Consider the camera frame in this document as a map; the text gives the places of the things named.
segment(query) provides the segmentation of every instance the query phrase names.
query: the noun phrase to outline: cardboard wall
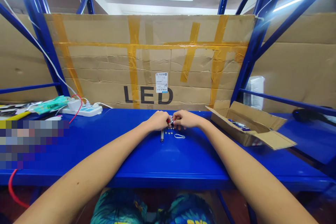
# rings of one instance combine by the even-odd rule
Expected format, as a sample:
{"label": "cardboard wall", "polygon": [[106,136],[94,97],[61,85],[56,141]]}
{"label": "cardboard wall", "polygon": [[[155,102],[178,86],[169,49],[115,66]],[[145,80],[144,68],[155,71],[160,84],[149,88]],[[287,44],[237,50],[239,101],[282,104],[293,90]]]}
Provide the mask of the cardboard wall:
{"label": "cardboard wall", "polygon": [[[231,98],[254,26],[252,15],[45,17],[67,83],[92,103],[129,109],[220,107]],[[7,29],[15,30],[10,24]],[[12,57],[5,65],[24,65],[25,79],[31,76],[29,85],[36,79],[51,82],[34,46],[27,41],[20,45],[20,53],[29,46],[32,57],[41,59],[39,65],[12,62]],[[155,92],[157,72],[168,73],[168,93]],[[11,83],[3,83],[4,88],[22,86],[20,76],[10,76]],[[0,100],[50,99],[56,96],[51,89],[54,93],[30,90],[0,95]]]}
{"label": "cardboard wall", "polygon": [[[34,34],[26,15],[19,15],[22,23]],[[42,53],[0,15],[0,89],[52,83]],[[57,96],[54,87],[0,94],[0,100],[40,101]]]}
{"label": "cardboard wall", "polygon": [[[265,40],[288,16],[274,19]],[[262,55],[252,76],[265,77],[264,93],[336,108],[336,13],[302,15]],[[264,111],[295,107],[264,99]]]}

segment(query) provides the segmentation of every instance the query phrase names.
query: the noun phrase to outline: open cardboard box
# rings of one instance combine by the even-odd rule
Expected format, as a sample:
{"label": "open cardboard box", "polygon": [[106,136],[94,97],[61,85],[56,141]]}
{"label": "open cardboard box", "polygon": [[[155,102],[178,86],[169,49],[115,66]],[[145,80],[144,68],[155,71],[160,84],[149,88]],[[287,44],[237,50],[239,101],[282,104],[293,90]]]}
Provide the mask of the open cardboard box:
{"label": "open cardboard box", "polygon": [[[273,150],[278,150],[296,145],[295,142],[277,132],[287,121],[286,119],[236,101],[228,109],[214,110],[207,106],[206,108],[212,112],[211,120],[244,146],[266,144]],[[251,131],[243,131],[228,119],[244,124]]]}

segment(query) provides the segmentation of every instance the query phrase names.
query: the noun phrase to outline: human arm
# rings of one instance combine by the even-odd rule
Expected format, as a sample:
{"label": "human arm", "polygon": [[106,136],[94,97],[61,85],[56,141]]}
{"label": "human arm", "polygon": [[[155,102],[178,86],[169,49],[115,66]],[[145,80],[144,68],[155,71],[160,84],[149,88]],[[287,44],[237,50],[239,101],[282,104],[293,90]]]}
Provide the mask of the human arm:
{"label": "human arm", "polygon": [[265,223],[317,223],[272,173],[210,121],[183,110],[173,119],[174,128],[199,127],[204,132],[231,180]]}
{"label": "human arm", "polygon": [[150,132],[168,126],[168,118],[167,112],[156,111],[147,121],[92,153],[43,193],[15,224],[70,223],[76,213],[108,184],[132,150]]}

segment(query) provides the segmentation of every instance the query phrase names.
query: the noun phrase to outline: hand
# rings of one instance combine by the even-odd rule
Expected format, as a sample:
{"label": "hand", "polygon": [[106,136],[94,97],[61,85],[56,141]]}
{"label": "hand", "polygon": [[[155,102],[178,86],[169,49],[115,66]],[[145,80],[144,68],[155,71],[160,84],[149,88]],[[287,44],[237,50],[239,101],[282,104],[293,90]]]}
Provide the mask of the hand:
{"label": "hand", "polygon": [[146,124],[152,131],[160,131],[166,127],[170,127],[167,123],[167,119],[170,121],[170,115],[167,112],[156,111],[147,121]]}
{"label": "hand", "polygon": [[202,121],[205,120],[203,117],[195,115],[186,110],[180,110],[175,112],[173,115],[173,119],[176,119],[174,121],[174,128],[178,126],[178,130],[181,130],[181,126],[183,126],[184,129],[199,127],[202,124]]}

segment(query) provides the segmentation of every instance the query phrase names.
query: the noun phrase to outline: barcode sticker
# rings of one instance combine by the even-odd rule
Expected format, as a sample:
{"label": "barcode sticker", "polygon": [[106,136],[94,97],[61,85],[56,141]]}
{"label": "barcode sticker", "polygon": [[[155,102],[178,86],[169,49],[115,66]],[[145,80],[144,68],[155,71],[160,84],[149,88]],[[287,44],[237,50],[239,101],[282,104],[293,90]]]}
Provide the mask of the barcode sticker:
{"label": "barcode sticker", "polygon": [[168,93],[168,73],[156,73],[155,82],[157,93]]}

